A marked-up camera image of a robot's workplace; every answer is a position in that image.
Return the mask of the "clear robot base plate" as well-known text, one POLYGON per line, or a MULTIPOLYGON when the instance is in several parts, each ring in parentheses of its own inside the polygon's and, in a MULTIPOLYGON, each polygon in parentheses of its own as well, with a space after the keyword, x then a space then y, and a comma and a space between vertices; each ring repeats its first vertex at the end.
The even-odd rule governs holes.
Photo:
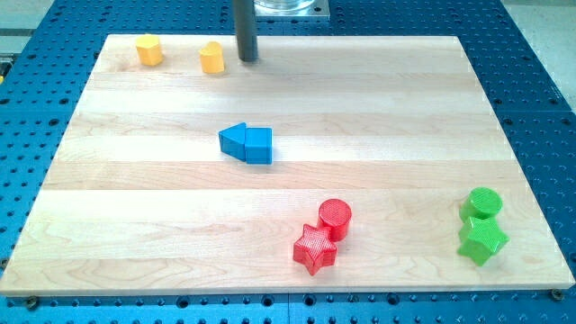
POLYGON ((256 16, 266 19, 330 17, 328 0, 254 0, 256 16))

